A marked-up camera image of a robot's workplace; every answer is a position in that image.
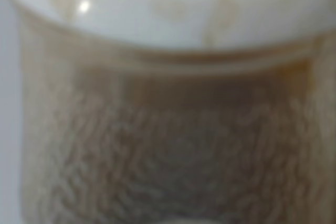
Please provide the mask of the drink bottle with pink label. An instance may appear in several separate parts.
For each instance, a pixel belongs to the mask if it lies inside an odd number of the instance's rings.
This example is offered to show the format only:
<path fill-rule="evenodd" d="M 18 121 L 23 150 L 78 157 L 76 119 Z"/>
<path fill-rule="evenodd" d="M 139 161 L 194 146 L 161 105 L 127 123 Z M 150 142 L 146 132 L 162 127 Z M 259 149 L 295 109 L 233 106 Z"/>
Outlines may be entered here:
<path fill-rule="evenodd" d="M 335 0 L 11 0 L 23 223 L 335 223 Z"/>

